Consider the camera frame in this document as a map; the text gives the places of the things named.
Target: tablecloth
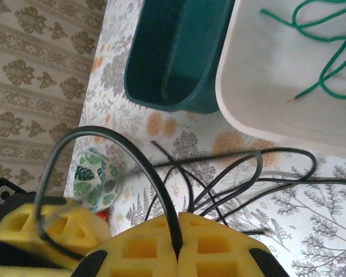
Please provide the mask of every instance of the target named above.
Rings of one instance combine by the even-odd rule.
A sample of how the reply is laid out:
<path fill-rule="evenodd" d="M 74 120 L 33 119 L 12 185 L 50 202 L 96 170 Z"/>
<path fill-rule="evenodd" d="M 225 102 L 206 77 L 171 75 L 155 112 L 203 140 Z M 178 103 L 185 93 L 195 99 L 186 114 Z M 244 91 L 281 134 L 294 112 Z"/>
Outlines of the tablecloth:
<path fill-rule="evenodd" d="M 114 129 L 130 139 L 152 162 L 164 156 L 150 143 L 157 141 L 174 158 L 219 153 L 229 149 L 267 148 L 275 143 L 247 136 L 233 129 L 220 113 L 199 115 L 180 111 L 164 113 L 136 105 L 126 99 L 123 74 L 142 0 L 109 0 L 88 84 L 80 125 Z M 131 159 L 113 143 L 100 137 L 76 141 L 65 196 L 72 196 L 73 177 L 82 151 L 95 147 L 124 169 Z M 316 154 L 319 177 L 346 178 L 346 160 Z M 206 183 L 225 168 L 222 162 L 203 162 L 188 169 Z M 265 156 L 265 175 L 302 175 L 310 161 L 300 155 Z M 253 162 L 232 170 L 216 190 L 232 187 L 253 173 Z M 162 177 L 167 169 L 159 171 Z M 109 224 L 113 235 L 141 223 L 154 195 L 141 174 L 122 184 L 122 193 L 111 207 Z M 238 199 L 222 206 L 229 210 L 274 184 L 256 183 Z M 177 211 L 187 207 L 187 189 L 178 172 L 167 189 Z M 195 195 L 200 188 L 194 185 Z M 160 215 L 159 203 L 151 217 Z M 272 251 L 290 276 L 346 276 L 346 186 L 300 185 L 260 199 L 229 218 L 237 230 L 265 229 L 255 237 Z"/>

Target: tangled cable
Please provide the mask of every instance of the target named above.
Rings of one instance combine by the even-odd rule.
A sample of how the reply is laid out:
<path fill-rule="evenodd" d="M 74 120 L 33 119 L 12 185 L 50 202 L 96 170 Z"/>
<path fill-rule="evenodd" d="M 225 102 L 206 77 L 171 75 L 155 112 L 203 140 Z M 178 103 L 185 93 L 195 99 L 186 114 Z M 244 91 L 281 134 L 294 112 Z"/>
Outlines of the tangled cable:
<path fill-rule="evenodd" d="M 57 161 L 57 158 L 61 153 L 61 150 L 63 150 L 64 147 L 68 143 L 70 143 L 72 140 L 82 136 L 100 136 L 112 141 L 113 143 L 120 146 L 123 150 L 125 150 L 139 165 L 139 167 L 141 168 L 141 171 L 148 177 L 150 183 L 152 184 L 156 192 L 156 195 L 153 198 L 150 204 L 150 207 L 148 208 L 148 212 L 147 212 L 145 220 L 147 220 L 149 217 L 149 214 L 152 209 L 152 205 L 154 204 L 156 199 L 159 198 L 161 205 L 163 207 L 165 216 L 167 217 L 168 228 L 170 230 L 170 235 L 172 240 L 172 247 L 176 253 L 177 258 L 179 256 L 179 251 L 183 245 L 182 232 L 179 227 L 179 221 L 178 221 L 178 217 L 177 217 L 173 202 L 165 187 L 165 184 L 168 181 L 168 178 L 174 169 L 179 170 L 179 172 L 182 174 L 182 177 L 185 180 L 187 185 L 187 190 L 189 194 L 189 204 L 188 204 L 187 212 L 197 212 L 199 209 L 204 208 L 204 210 L 200 212 L 200 215 L 205 216 L 211 211 L 215 210 L 218 214 L 218 218 L 216 219 L 216 221 L 222 221 L 227 226 L 228 226 L 228 223 L 226 222 L 225 219 L 228 216 L 233 215 L 235 212 L 239 211 L 245 206 L 271 193 L 278 192 L 280 190 L 288 189 L 293 186 L 301 185 L 301 184 L 346 185 L 346 179 L 332 179 L 332 178 L 311 179 L 311 177 L 313 176 L 313 174 L 315 173 L 317 169 L 317 160 L 312 153 L 305 150 L 301 150 L 301 149 L 278 147 L 278 148 L 265 149 L 261 151 L 248 150 L 248 151 L 232 152 L 232 153 L 219 154 L 219 155 L 213 155 L 213 156 L 200 156 L 200 157 L 192 157 L 192 158 L 187 158 L 182 160 L 174 160 L 174 158 L 166 150 L 164 150 L 161 146 L 159 146 L 158 143 L 153 142 L 153 144 L 156 147 L 158 147 L 158 149 L 161 150 L 163 154 L 165 154 L 165 156 L 168 159 L 168 162 L 152 165 L 148 161 L 148 159 L 142 154 L 142 152 L 134 144 L 132 144 L 127 138 L 123 137 L 121 134 L 113 130 L 109 130 L 107 128 L 99 127 L 99 126 L 79 127 L 74 129 L 72 132 L 67 134 L 60 142 L 58 142 L 55 148 L 53 149 L 52 153 L 50 154 L 48 162 L 44 168 L 42 178 L 40 180 L 40 184 L 39 184 L 39 188 L 37 191 L 35 204 L 34 204 L 35 221 L 37 224 L 39 237 L 43 241 L 45 241 L 47 244 L 51 245 L 54 249 L 76 260 L 80 260 L 82 256 L 79 255 L 78 253 L 75 253 L 59 245 L 46 233 L 46 230 L 44 228 L 44 220 L 41 215 L 41 210 L 42 210 L 45 189 L 50 179 L 50 174 L 55 166 L 55 162 Z M 260 175 L 262 173 L 262 166 L 263 166 L 262 155 L 273 153 L 273 152 L 289 152 L 289 153 L 304 155 L 311 160 L 312 162 L 311 168 L 303 177 L 299 179 L 295 179 L 295 180 L 284 179 L 284 178 L 260 178 Z M 219 159 L 224 159 L 224 158 L 229 158 L 234 156 L 241 157 L 241 158 L 231 163 L 216 178 L 214 178 L 213 181 L 211 181 L 207 185 L 204 184 L 204 182 L 202 182 L 189 170 L 183 168 L 184 165 L 191 164 L 191 163 L 198 163 L 198 162 L 204 162 L 209 160 L 219 160 Z M 245 161 L 249 159 L 253 159 L 253 158 L 256 158 L 257 164 L 256 164 L 255 172 L 249 180 L 243 182 L 242 184 L 237 185 L 234 188 L 230 188 L 221 192 L 216 193 L 213 190 L 213 188 L 221 181 L 221 179 L 225 177 L 225 175 L 228 174 L 232 169 L 244 163 Z M 159 177 L 156 171 L 156 169 L 159 169 L 162 167 L 170 167 L 167 175 L 164 178 L 164 181 L 161 180 L 161 178 Z M 200 186 L 203 187 L 202 192 L 196 198 L 194 197 L 193 188 L 192 188 L 192 184 L 190 180 L 193 180 L 194 182 L 198 183 Z M 260 193 L 259 195 L 253 197 L 252 199 L 249 199 L 242 205 L 236 207 L 235 209 L 228 211 L 226 214 L 221 213 L 221 211 L 219 210 L 220 205 L 226 203 L 227 201 L 233 198 L 238 197 L 240 194 L 244 193 L 246 190 L 252 187 L 256 182 L 273 182 L 273 183 L 281 183 L 282 185 L 277 186 L 275 188 L 271 188 L 267 190 L 266 192 Z M 206 195 L 209 198 L 207 200 L 204 200 L 204 197 Z M 254 235 L 254 234 L 264 234 L 264 231 L 263 230 L 249 230 L 244 233 L 248 235 Z"/>
<path fill-rule="evenodd" d="M 302 2 L 300 5 L 298 5 L 296 7 L 296 9 L 294 10 L 293 14 L 292 14 L 292 21 L 288 22 L 282 18 L 280 18 L 279 16 L 275 15 L 274 13 L 266 10 L 266 9 L 261 9 L 261 13 L 269 16 L 275 20 L 277 20 L 278 22 L 287 25 L 289 27 L 295 28 L 297 29 L 302 35 L 307 36 L 310 39 L 316 40 L 318 42 L 325 42 L 325 43 L 330 43 L 330 42 L 336 42 L 339 40 L 344 40 L 343 44 L 341 45 L 341 47 L 337 50 L 337 52 L 332 56 L 332 58 L 329 60 L 329 62 L 326 64 L 326 66 L 323 68 L 321 74 L 319 75 L 319 80 L 318 82 L 316 82 L 314 85 L 312 85 L 310 88 L 304 90 L 303 92 L 297 94 L 294 98 L 292 98 L 289 102 L 295 101 L 305 95 L 307 95 L 308 93 L 310 93 L 311 91 L 315 90 L 317 87 L 322 87 L 323 90 L 328 93 L 330 96 L 337 98 L 337 99 L 341 99 L 341 100 L 346 100 L 346 95 L 342 95 L 339 94 L 337 92 L 332 91 L 326 84 L 325 81 L 327 81 L 328 79 L 330 79 L 331 77 L 335 76 L 337 73 L 339 73 L 341 70 L 343 70 L 346 67 L 346 60 L 339 66 L 337 67 L 335 70 L 332 70 L 330 73 L 328 73 L 330 71 L 330 68 L 332 67 L 332 65 L 334 64 L 334 62 L 339 58 L 339 56 L 343 53 L 343 51 L 346 49 L 346 35 L 345 36 L 332 36 L 332 37 L 325 37 L 325 36 L 318 36 L 316 34 L 310 33 L 308 32 L 306 29 L 310 28 L 310 27 L 314 27 L 320 24 L 323 24 L 331 19 L 334 19 L 338 16 L 341 16 L 343 14 L 346 14 L 346 8 L 339 10 L 338 12 L 335 12 L 329 16 L 326 16 L 324 18 L 321 18 L 319 20 L 314 20 L 312 22 L 309 23 L 305 23 L 305 24 L 299 24 L 297 17 L 299 12 L 302 10 L 302 8 L 304 8 L 305 6 L 307 6 L 308 4 L 311 4 L 313 2 L 324 2 L 324 3 L 335 3 L 335 4 L 346 4 L 346 0 L 306 0 L 304 2 Z"/>

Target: green wire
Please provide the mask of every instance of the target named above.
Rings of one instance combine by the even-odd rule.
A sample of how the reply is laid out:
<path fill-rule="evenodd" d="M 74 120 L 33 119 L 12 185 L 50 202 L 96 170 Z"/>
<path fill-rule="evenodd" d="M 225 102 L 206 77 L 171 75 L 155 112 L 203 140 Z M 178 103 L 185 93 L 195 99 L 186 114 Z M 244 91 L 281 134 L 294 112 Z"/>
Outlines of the green wire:
<path fill-rule="evenodd" d="M 330 14 L 329 16 L 326 16 L 322 19 L 319 20 L 315 20 L 312 21 L 310 23 L 306 23 L 306 24 L 299 24 L 297 21 L 297 16 L 299 11 L 305 7 L 306 5 L 312 3 L 312 2 L 325 2 L 325 3 L 334 3 L 334 4 L 346 4 L 346 0 L 306 0 L 304 2 L 302 2 L 300 5 L 298 5 L 296 7 L 296 9 L 294 10 L 293 14 L 292 14 L 292 21 L 288 22 L 284 19 L 282 19 L 281 17 L 277 16 L 276 14 L 266 10 L 266 9 L 261 9 L 260 13 L 269 16 L 271 18 L 273 18 L 274 20 L 289 26 L 291 28 L 295 28 L 297 29 L 302 35 L 319 41 L 319 42 L 324 42 L 324 43 L 330 43 L 330 42 L 336 42 L 339 40 L 343 40 L 343 44 L 341 45 L 341 47 L 337 50 L 337 52 L 332 56 L 332 58 L 329 60 L 329 62 L 326 64 L 326 66 L 323 68 L 321 74 L 319 75 L 319 80 L 318 82 L 316 82 L 314 85 L 312 85 L 310 88 L 304 90 L 303 92 L 297 94 L 293 99 L 291 100 L 296 100 L 299 99 L 307 94 L 309 94 L 310 92 L 312 92 L 313 90 L 315 90 L 317 87 L 321 87 L 322 89 L 324 89 L 324 91 L 326 93 L 328 93 L 330 96 L 337 98 L 337 99 L 341 99 L 341 100 L 346 100 L 346 95 L 341 95 L 337 92 L 332 91 L 330 88 L 328 88 L 325 84 L 325 81 L 327 81 L 328 79 L 330 79 L 331 77 L 333 77 L 334 75 L 336 75 L 337 73 L 339 73 L 341 70 L 343 70 L 346 67 L 346 60 L 335 70 L 333 70 L 332 72 L 330 72 L 329 74 L 327 74 L 327 72 L 330 70 L 330 68 L 332 67 L 332 65 L 334 64 L 334 62 L 339 58 L 339 56 L 343 53 L 343 51 L 346 49 L 346 36 L 334 36 L 331 38 L 328 37 L 324 37 L 324 36 L 318 36 L 315 34 L 312 34 L 310 32 L 305 31 L 304 29 L 309 28 L 309 27 L 313 27 L 316 25 L 320 25 L 323 24 L 335 17 L 341 16 L 343 14 L 346 14 L 346 8 L 343 8 L 341 10 L 339 10 L 338 12 L 335 12 L 333 14 Z"/>

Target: beige patterned wallpaper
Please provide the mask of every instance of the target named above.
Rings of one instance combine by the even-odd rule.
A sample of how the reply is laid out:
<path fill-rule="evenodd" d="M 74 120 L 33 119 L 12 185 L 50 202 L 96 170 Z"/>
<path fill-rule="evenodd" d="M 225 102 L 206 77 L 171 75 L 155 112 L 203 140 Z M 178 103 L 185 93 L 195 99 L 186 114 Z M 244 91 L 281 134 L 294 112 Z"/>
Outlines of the beige patterned wallpaper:
<path fill-rule="evenodd" d="M 0 0 L 0 177 L 35 190 L 54 144 L 78 126 L 106 0 Z M 65 185 L 72 145 L 49 189 Z"/>

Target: copper wire tip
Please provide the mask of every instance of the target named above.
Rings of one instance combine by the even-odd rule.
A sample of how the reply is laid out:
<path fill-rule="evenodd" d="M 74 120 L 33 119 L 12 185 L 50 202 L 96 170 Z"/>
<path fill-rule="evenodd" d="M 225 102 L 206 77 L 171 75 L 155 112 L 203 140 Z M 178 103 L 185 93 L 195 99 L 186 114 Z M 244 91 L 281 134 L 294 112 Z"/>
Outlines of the copper wire tip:
<path fill-rule="evenodd" d="M 290 103 L 292 103 L 292 102 L 294 102 L 294 101 L 296 101 L 296 98 L 290 99 L 289 101 L 286 102 L 286 104 L 290 104 Z"/>

